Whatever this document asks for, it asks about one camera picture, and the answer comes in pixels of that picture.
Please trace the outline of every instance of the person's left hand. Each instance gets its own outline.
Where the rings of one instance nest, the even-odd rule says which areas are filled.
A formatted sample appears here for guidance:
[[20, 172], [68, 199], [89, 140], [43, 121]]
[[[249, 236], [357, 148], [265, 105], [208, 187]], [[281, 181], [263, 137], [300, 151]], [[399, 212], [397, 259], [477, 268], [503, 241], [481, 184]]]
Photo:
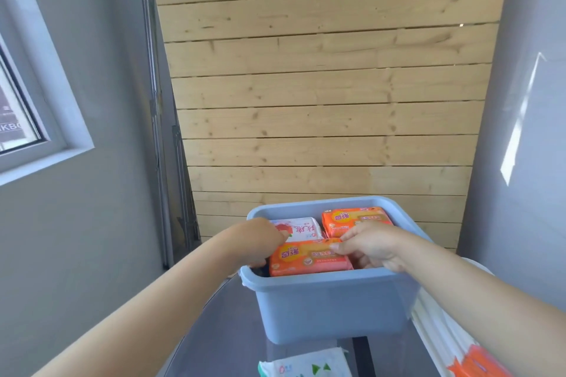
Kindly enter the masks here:
[[233, 225], [215, 237], [218, 236], [223, 237], [230, 250], [237, 254], [241, 265], [252, 267], [264, 266], [265, 259], [288, 238], [288, 234], [262, 217]]

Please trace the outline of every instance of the gray wall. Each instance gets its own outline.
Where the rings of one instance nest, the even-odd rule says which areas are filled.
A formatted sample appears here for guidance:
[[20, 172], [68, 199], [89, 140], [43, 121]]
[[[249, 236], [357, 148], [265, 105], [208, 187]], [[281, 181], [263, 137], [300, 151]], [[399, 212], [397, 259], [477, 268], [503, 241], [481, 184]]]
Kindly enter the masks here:
[[506, 0], [458, 252], [566, 311], [566, 0]]
[[147, 61], [131, 46], [143, 17], [124, 1], [38, 0], [95, 149], [0, 187], [2, 377], [32, 374], [162, 273]]

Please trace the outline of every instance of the person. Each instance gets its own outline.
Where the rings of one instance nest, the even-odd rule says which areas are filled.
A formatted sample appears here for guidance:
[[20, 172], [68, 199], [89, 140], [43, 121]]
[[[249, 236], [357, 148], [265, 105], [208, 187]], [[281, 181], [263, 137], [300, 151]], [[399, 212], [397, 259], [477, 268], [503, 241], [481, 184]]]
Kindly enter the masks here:
[[[240, 266], [265, 264], [286, 240], [265, 219], [198, 247], [93, 327], [35, 377], [154, 377], [216, 288]], [[358, 268], [411, 274], [516, 377], [566, 375], [566, 314], [401, 228], [363, 223], [336, 252]]]

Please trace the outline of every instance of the round table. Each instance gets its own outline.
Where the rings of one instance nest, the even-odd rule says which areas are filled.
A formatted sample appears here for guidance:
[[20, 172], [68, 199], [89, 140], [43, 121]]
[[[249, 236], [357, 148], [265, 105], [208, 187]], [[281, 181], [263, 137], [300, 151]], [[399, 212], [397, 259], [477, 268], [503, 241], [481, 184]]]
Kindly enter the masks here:
[[341, 346], [354, 377], [439, 377], [411, 321], [402, 333], [275, 345], [265, 336], [255, 293], [238, 275], [226, 281], [177, 346], [165, 377], [258, 376], [274, 361]]

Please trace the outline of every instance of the white and green package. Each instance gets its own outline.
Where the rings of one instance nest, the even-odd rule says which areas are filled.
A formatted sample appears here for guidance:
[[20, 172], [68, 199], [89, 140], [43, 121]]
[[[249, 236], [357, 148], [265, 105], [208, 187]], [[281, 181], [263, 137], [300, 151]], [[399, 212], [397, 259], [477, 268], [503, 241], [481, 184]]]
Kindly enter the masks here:
[[261, 377], [351, 377], [350, 368], [340, 347], [319, 352], [279, 359], [273, 362], [260, 362]]

